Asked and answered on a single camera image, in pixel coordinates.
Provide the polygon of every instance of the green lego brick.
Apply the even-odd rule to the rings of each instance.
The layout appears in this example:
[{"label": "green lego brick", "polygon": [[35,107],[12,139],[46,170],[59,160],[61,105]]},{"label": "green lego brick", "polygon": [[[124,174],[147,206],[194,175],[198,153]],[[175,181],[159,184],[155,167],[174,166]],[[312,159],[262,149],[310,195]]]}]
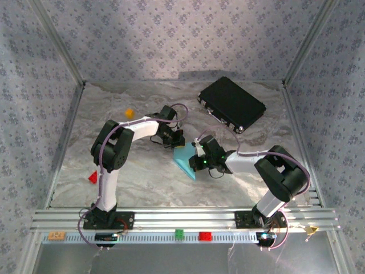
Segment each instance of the green lego brick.
[{"label": "green lego brick", "polygon": [[175,238],[176,238],[176,240],[183,240],[184,239],[184,230],[183,229],[176,229],[175,230]]}]

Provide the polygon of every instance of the wall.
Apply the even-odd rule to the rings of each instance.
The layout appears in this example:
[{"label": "wall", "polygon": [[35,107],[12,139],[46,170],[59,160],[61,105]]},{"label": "wall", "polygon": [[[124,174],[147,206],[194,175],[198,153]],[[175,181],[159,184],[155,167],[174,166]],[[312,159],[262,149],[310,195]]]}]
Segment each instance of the wall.
[{"label": "wall", "polygon": [[87,81],[282,79],[322,1],[43,1]]},{"label": "wall", "polygon": [[44,206],[76,84],[25,0],[1,1],[0,273]]},{"label": "wall", "polygon": [[341,0],[290,93],[359,273],[365,273],[365,2]]}]

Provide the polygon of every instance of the floor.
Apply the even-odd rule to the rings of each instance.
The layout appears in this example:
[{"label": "floor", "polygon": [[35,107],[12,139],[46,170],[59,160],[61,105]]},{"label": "floor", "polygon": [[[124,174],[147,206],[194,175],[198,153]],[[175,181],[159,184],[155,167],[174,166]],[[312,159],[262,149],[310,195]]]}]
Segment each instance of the floor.
[{"label": "floor", "polygon": [[[140,118],[158,112],[163,105],[183,103],[189,117],[181,122],[185,140],[191,142],[200,132],[218,124],[198,103],[196,96],[208,82],[87,83],[76,114],[70,141],[52,197],[52,207],[84,207],[96,200],[97,186],[88,181],[96,170],[90,148],[106,120],[126,121],[124,112],[134,109]],[[266,105],[263,117],[238,135],[241,151],[260,151],[282,145],[299,158],[279,82],[237,83]],[[183,108],[176,108],[179,117]],[[213,132],[226,150],[237,148],[231,134],[223,128]],[[188,178],[172,160],[173,151],[152,143],[148,138],[131,146],[128,160],[118,178],[119,207],[142,206],[248,206],[266,193],[267,188],[254,173],[225,175],[212,179],[208,172]],[[309,205],[308,196],[297,197],[292,206]]]}]

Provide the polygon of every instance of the robotic arm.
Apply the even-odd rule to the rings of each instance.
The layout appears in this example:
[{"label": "robotic arm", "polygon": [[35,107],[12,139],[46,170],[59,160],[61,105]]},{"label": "robotic arm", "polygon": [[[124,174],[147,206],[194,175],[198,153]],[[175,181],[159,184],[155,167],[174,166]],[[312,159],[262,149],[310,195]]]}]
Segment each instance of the robotic arm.
[{"label": "robotic arm", "polygon": [[[147,120],[150,118],[173,120],[175,116],[176,111],[173,108],[164,106],[160,112],[146,115],[136,121],[131,121],[129,123],[132,125],[120,127],[111,135],[103,150],[103,168],[105,168],[106,172],[103,174],[100,200],[96,207],[86,216],[88,223],[93,224],[94,229],[112,228],[115,219],[117,218],[117,177],[119,170],[127,160],[132,142],[146,136],[156,135],[162,139],[163,144],[166,146],[174,148],[185,145],[185,138],[183,137],[182,129],[177,128],[176,131],[173,131],[167,125],[167,122]],[[102,144],[107,135],[120,124],[125,123],[118,123],[113,120],[107,121],[91,148],[91,155],[94,157],[94,163],[98,167],[98,175],[100,175],[99,154]]]},{"label": "robotic arm", "polygon": [[[264,152],[266,154],[264,157],[259,155],[244,157],[235,150],[226,152],[211,135],[200,141],[195,140],[192,144],[197,153],[189,159],[189,164],[194,171],[215,168],[221,173],[233,174],[252,172],[253,167],[256,168],[269,188],[248,217],[252,218],[258,227],[267,227],[277,211],[295,195],[300,194],[300,190],[308,182],[304,170],[281,146],[274,146]],[[251,225],[250,221],[241,221]]]}]

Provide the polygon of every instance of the red lego brick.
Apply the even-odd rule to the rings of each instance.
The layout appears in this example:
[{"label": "red lego brick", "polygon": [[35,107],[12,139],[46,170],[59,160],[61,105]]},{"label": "red lego brick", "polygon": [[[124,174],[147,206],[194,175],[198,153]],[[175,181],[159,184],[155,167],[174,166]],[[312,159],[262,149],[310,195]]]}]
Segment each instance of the red lego brick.
[{"label": "red lego brick", "polygon": [[199,232],[199,241],[212,241],[213,235],[211,232]]},{"label": "red lego brick", "polygon": [[89,177],[89,181],[93,184],[96,184],[98,181],[98,173],[95,171],[91,176]]}]

